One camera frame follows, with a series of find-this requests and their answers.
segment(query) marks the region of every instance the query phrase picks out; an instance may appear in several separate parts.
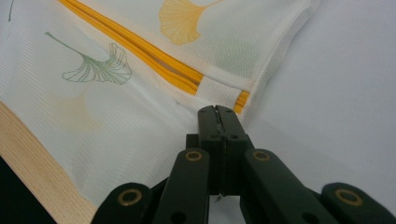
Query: ginkgo leaf print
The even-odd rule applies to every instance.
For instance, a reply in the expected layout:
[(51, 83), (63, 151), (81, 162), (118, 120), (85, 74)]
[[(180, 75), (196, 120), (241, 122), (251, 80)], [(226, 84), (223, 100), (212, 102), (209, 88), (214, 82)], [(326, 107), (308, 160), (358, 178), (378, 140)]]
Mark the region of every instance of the ginkgo leaf print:
[(161, 32), (177, 45), (198, 39), (197, 25), (202, 13), (221, 1), (199, 7), (190, 0), (165, 0), (160, 10)]
[(82, 59), (82, 65), (79, 69), (71, 72), (63, 73), (62, 77), (68, 81), (74, 82), (113, 82), (119, 85), (124, 84), (132, 75), (131, 68), (128, 65), (125, 50), (119, 48), (115, 43), (111, 43), (110, 57), (105, 62), (99, 62), (95, 59), (67, 46), (65, 43), (57, 39), (55, 36), (46, 32), (46, 35), (58, 41), (62, 45), (68, 47), (78, 53)]
[(49, 96), (49, 105), (54, 113), (50, 120), (65, 131), (87, 132), (102, 128), (102, 121), (91, 116), (85, 103), (85, 91), (72, 98), (62, 98), (56, 93)]

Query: white surface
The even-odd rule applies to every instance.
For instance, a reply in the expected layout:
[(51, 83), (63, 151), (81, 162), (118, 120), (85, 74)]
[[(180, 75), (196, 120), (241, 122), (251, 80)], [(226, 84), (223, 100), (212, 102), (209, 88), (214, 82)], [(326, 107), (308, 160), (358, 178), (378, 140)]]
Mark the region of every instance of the white surface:
[[(396, 214), (396, 1), (324, 0), (246, 131), (309, 188), (363, 189)], [(244, 223), (236, 199), (210, 223)]]

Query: metal rivet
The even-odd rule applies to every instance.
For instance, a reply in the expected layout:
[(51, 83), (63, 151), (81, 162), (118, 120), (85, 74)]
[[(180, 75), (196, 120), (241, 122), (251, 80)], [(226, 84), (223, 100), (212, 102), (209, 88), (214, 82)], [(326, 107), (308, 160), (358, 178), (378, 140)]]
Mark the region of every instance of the metal rivet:
[[(125, 196), (128, 194), (134, 194), (134, 198), (132, 200), (125, 199)], [(118, 202), (122, 206), (131, 206), (138, 203), (142, 199), (142, 192), (138, 189), (126, 189), (123, 191), (118, 198)]]
[(258, 161), (269, 161), (270, 160), (270, 155), (268, 155), (268, 153), (265, 153), (262, 151), (253, 152), (253, 157), (254, 157), (254, 159), (256, 159)]
[(363, 204), (361, 196), (349, 189), (338, 189), (335, 191), (335, 196), (341, 202), (352, 206), (361, 206)]
[(198, 151), (191, 151), (186, 153), (186, 159), (188, 161), (198, 161), (202, 158), (202, 154)]

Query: yellow stripe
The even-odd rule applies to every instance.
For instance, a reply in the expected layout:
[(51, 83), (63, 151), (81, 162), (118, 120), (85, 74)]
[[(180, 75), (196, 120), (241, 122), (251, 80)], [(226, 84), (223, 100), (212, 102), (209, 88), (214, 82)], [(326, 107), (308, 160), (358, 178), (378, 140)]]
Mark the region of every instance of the yellow stripe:
[(249, 95), (250, 93), (247, 91), (241, 91), (238, 99), (236, 100), (235, 106), (233, 107), (233, 111), (235, 111), (235, 113), (240, 114), (242, 112), (242, 109), (248, 101)]
[[(90, 7), (76, 0), (59, 1), (79, 15), (84, 21), (119, 42), (166, 81), (189, 94), (195, 95), (204, 77), (200, 72), (166, 54), (140, 36), (94, 11)], [(240, 114), (242, 112), (248, 97), (249, 93), (247, 91), (241, 91), (233, 108), (236, 113)]]

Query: green ginkgo leaf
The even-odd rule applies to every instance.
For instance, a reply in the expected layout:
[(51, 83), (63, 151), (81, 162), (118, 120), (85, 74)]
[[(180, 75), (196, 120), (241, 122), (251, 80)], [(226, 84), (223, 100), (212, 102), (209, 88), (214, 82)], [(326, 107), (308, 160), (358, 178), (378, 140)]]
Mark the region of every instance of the green ginkgo leaf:
[(64, 42), (57, 39), (55, 36), (46, 32), (46, 35), (58, 41), (62, 45), (68, 47), (74, 52), (81, 55), (83, 62), (79, 69), (71, 72), (63, 73), (62, 77), (68, 81), (73, 82), (113, 82), (119, 85), (124, 84), (132, 75), (131, 68), (128, 65), (125, 50), (119, 48), (116, 44), (111, 43), (110, 57), (105, 62), (99, 62), (95, 59), (67, 46)]

